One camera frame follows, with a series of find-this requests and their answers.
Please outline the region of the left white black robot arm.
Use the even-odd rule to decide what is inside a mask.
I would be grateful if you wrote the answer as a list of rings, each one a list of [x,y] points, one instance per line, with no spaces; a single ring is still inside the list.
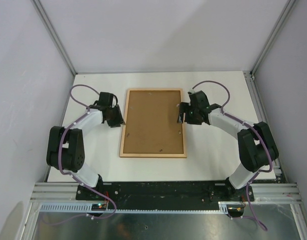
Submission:
[[[103,196],[104,187],[102,177],[86,163],[84,137],[104,123],[110,128],[125,124],[118,98],[109,92],[101,92],[98,100],[69,126],[53,126],[49,132],[47,164],[87,187],[86,193],[93,200]]]

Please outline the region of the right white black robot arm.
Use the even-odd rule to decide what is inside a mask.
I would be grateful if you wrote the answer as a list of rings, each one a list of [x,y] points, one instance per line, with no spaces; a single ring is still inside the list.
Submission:
[[[242,189],[250,184],[259,173],[273,168],[279,151],[267,123],[252,123],[240,119],[224,110],[219,104],[210,104],[203,91],[189,92],[190,102],[179,104],[178,123],[217,127],[234,137],[238,143],[240,164],[225,180],[224,195],[230,201],[242,195]]]

